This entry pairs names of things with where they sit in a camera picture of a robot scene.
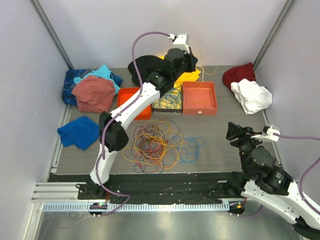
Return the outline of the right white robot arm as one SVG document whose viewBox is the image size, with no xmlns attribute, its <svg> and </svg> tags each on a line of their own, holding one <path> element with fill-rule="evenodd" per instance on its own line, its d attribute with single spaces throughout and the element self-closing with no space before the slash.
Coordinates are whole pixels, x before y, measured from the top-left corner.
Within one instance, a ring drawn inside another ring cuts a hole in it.
<svg viewBox="0 0 320 240">
<path fill-rule="evenodd" d="M 319 164 L 316 160 L 299 181 L 276 165 L 263 142 L 277 142 L 280 138 L 294 139 L 282 135 L 273 125 L 265 125 L 261 132 L 251 127 L 228 123 L 226 139 L 239 150 L 241 172 L 233 172 L 226 183 L 226 193 L 233 198 L 242 196 L 252 199 L 281 216 L 304 238 L 320 238 L 320 206 L 303 192 L 303 181 L 307 174 Z"/>
</svg>

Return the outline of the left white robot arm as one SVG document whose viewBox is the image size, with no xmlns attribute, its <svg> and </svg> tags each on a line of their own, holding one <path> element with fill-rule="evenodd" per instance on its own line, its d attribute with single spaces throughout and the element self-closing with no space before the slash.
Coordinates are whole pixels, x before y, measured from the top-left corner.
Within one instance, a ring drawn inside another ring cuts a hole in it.
<svg viewBox="0 0 320 240">
<path fill-rule="evenodd" d="M 174 87 L 183 73 L 195 71 L 198 59 L 191 48 L 174 47 L 168 50 L 159 68 L 153 71 L 140 85 L 140 89 L 120 107 L 111 113 L 102 112 L 99 116 L 99 154 L 86 182 L 76 184 L 78 199 L 100 200 L 110 194 L 105 183 L 117 154 L 128 144 L 126 129 L 131 122 L 153 102 L 160 99 Z"/>
</svg>

